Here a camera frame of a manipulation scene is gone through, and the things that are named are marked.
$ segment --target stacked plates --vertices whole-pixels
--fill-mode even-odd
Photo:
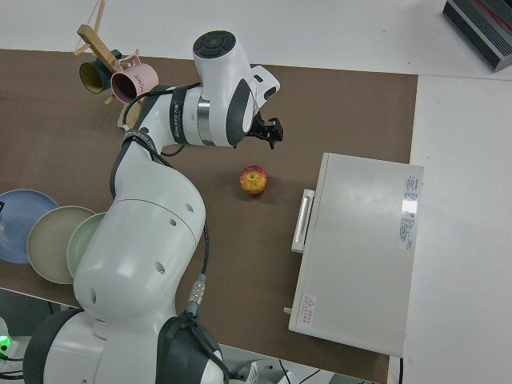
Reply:
[[[73,232],[94,212],[80,206],[62,206],[51,210],[35,223],[26,243],[26,252],[34,270],[46,280],[72,284],[67,267],[67,246]]]
[[[30,263],[46,280],[71,284],[104,215],[80,206],[58,207],[36,190],[0,194],[0,258]]]

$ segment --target brown mat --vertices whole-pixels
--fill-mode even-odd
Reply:
[[[121,104],[88,92],[78,67],[90,57],[0,50],[0,192],[40,190],[61,206],[103,212],[112,203],[110,168],[123,132]],[[187,60],[148,58],[162,83],[198,80]],[[198,188],[210,226],[210,265],[203,323],[219,342],[342,374],[385,382],[388,357],[288,330],[301,256],[290,251],[304,188],[315,188],[323,152],[408,162],[417,77],[284,66],[267,67],[281,82],[262,110],[279,117],[275,150],[247,138],[236,150],[189,147],[171,163]],[[267,190],[245,195],[238,174],[268,173]],[[178,311],[201,269],[202,244],[180,284]],[[47,282],[30,266],[0,262],[0,286],[76,305],[71,286]]]

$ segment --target sticker label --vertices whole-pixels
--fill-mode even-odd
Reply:
[[[314,309],[317,305],[317,298],[310,294],[302,296],[302,310],[300,312],[300,325],[311,326],[313,324]]]
[[[400,222],[400,247],[406,250],[414,248],[414,222],[418,216],[419,179],[411,175],[406,179],[402,200],[402,221]]]

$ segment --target red apple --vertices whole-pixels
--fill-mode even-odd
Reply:
[[[260,166],[247,166],[240,173],[240,186],[251,196],[256,196],[265,190],[266,173]]]

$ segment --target mug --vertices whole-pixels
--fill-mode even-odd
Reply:
[[[123,69],[121,63],[128,60],[132,61],[132,65]],[[110,80],[112,91],[116,98],[126,104],[158,85],[156,71],[152,66],[141,63],[136,54],[116,60],[114,68],[116,73],[112,75]]]
[[[118,50],[112,50],[111,52],[117,59],[121,58],[121,52]],[[112,72],[98,58],[92,62],[81,64],[79,73],[83,85],[93,94],[99,94],[110,88]]]

